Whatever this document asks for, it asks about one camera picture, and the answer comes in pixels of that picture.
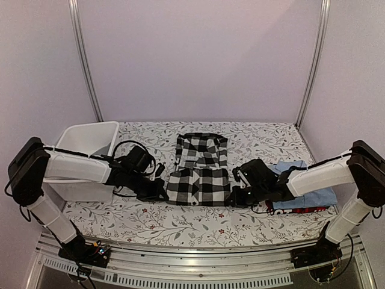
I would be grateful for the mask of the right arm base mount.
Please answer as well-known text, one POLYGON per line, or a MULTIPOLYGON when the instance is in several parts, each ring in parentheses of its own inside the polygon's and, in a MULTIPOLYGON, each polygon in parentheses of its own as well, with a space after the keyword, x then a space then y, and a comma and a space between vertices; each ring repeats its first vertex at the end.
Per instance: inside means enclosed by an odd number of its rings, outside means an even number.
POLYGON ((317 243, 290 251, 291 263, 296 269, 307 267, 316 282, 328 282, 336 272, 342 257, 339 245, 317 243))

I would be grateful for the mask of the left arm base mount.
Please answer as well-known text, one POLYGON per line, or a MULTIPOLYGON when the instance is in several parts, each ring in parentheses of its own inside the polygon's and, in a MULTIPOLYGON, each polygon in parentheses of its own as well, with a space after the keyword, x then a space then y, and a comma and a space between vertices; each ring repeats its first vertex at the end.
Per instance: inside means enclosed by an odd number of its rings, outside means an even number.
POLYGON ((107 268, 111 256, 111 247, 101 241, 86 243, 82 235, 77 235, 68 243, 60 243, 58 256, 80 264, 107 268))

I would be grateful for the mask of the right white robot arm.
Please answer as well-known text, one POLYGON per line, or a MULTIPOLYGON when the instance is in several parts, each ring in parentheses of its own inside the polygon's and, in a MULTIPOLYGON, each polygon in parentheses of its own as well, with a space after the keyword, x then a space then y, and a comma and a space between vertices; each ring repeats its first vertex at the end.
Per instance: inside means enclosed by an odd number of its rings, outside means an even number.
POLYGON ((334 244, 339 244, 374 208, 384 206, 384 158, 363 140, 309 167, 292 166, 276 174, 261 159, 254 159, 236 167, 233 175, 237 182, 229 197, 233 207, 252 207, 266 200, 289 201, 324 188, 356 185, 357 194, 324 227, 319 238, 322 241, 312 247, 311 257, 318 263, 330 257, 334 244))

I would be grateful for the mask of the light blue shirt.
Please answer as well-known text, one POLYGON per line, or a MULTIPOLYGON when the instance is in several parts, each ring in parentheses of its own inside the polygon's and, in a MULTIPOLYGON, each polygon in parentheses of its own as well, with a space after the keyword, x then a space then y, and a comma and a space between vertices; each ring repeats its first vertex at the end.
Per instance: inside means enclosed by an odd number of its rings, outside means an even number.
MULTIPOLYGON (((304 161, 285 162, 279 161, 277 164, 268 167, 276 174, 281 174, 291 167, 307 167, 304 161)), ((336 195, 331 187, 312 191, 294 200, 273 202, 275 210, 291 210, 313 207, 329 207, 337 204, 336 195)))

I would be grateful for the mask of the red black shirt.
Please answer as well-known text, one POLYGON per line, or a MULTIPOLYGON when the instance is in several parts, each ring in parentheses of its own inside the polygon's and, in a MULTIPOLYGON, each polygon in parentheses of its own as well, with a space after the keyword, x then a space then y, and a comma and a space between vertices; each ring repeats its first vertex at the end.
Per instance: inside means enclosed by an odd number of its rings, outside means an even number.
POLYGON ((278 208, 275 208, 273 203, 269 200, 265 201, 265 205, 267 206, 267 213, 270 215, 318 213, 318 212, 327 211, 330 207, 330 206, 327 206, 327 207, 278 209, 278 208))

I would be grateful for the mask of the black white plaid shirt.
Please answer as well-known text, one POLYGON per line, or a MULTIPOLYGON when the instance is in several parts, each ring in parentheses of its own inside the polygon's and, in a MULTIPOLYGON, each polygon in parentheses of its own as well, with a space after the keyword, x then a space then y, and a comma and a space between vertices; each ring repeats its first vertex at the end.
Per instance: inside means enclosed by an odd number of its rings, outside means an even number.
POLYGON ((227 138, 203 132, 178 135, 175 170, 166 188, 168 203, 222 207, 230 189, 227 138))

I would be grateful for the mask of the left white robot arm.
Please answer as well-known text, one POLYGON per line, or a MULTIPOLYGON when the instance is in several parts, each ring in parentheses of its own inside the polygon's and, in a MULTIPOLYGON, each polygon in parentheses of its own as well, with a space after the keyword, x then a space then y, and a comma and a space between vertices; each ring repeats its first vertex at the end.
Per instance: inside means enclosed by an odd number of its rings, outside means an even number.
POLYGON ((137 141, 127 155, 87 155, 55 146, 46 146, 38 137, 30 138, 8 166, 4 193, 20 208, 27 208, 58 239, 76 261, 85 261, 89 248, 76 226, 45 195, 45 178, 83 179, 113 187, 126 187, 141 201, 168 200, 162 166, 137 141))

